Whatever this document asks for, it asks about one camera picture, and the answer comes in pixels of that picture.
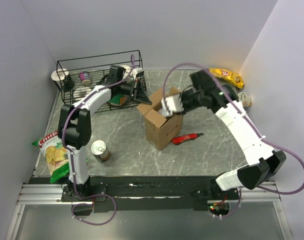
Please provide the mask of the grey rectangular packaged item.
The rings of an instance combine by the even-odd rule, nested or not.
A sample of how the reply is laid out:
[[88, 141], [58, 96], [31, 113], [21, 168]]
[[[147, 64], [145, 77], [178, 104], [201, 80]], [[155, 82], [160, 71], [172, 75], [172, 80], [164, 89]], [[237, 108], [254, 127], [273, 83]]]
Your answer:
[[165, 108], [160, 108], [157, 112], [165, 118], [171, 118], [174, 115], [172, 111]]

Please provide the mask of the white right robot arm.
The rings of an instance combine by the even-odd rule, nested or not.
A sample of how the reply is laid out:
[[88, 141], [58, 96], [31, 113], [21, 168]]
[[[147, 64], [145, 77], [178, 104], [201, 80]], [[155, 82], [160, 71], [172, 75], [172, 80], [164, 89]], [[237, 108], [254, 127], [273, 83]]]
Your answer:
[[205, 71], [190, 74], [192, 89], [180, 94], [179, 111], [186, 114], [200, 107], [210, 109], [229, 129], [245, 156], [247, 164], [218, 175], [210, 187], [215, 199], [222, 199], [228, 190], [245, 187], [252, 190], [273, 177], [286, 160], [282, 150], [276, 151], [263, 142], [238, 96], [229, 85], [218, 88]]

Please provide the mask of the brown cardboard express box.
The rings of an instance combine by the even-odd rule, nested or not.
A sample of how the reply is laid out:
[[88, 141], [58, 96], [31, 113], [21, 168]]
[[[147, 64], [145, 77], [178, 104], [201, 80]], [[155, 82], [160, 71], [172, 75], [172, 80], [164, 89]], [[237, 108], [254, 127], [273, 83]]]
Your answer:
[[183, 116], [164, 117], [159, 111], [162, 108], [163, 90], [160, 88], [149, 96], [152, 104], [139, 104], [136, 108], [144, 117], [146, 139], [157, 150], [164, 149], [176, 137], [181, 129]]

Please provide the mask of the red black utility knife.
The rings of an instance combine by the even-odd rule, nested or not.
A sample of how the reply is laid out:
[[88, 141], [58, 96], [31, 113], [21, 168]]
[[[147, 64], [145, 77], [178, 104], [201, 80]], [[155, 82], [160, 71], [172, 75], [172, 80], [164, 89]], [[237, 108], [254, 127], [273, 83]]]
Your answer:
[[171, 142], [174, 145], [180, 145], [184, 142], [195, 140], [200, 136], [204, 136], [204, 133], [200, 132], [200, 133], [190, 133], [190, 134], [180, 135], [180, 136], [174, 137], [171, 140]]

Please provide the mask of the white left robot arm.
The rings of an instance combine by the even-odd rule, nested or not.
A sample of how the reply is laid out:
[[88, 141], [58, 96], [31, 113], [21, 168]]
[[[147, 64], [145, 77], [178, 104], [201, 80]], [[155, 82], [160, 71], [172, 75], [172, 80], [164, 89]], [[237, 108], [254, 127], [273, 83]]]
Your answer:
[[67, 150], [69, 189], [79, 201], [91, 195], [91, 182], [86, 163], [86, 146], [92, 135], [91, 117], [104, 103], [116, 95], [131, 98], [134, 103], [151, 105], [141, 82], [141, 67], [111, 65], [95, 87], [73, 105], [65, 104], [60, 110], [57, 135]]

